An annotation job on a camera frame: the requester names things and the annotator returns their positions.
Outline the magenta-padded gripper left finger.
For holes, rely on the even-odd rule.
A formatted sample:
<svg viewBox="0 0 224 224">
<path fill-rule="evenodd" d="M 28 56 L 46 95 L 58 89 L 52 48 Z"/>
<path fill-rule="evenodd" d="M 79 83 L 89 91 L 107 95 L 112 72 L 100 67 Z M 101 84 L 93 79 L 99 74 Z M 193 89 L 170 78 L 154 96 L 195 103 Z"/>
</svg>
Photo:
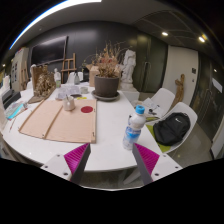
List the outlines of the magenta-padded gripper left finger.
<svg viewBox="0 0 224 224">
<path fill-rule="evenodd" d="M 91 153 L 91 145 L 85 143 L 65 155 L 56 154 L 42 169 L 72 183 L 79 184 Z"/>
</svg>

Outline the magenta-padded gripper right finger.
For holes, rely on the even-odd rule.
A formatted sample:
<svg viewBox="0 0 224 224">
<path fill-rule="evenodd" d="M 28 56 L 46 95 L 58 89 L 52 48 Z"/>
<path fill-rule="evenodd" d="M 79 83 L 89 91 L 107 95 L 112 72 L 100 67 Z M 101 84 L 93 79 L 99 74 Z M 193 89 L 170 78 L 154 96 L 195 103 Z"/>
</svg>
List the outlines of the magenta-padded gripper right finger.
<svg viewBox="0 0 224 224">
<path fill-rule="evenodd" d="M 133 145 L 132 153 L 135 157 L 144 185 L 182 169 L 182 167 L 167 154 L 157 154 L 137 143 Z"/>
</svg>

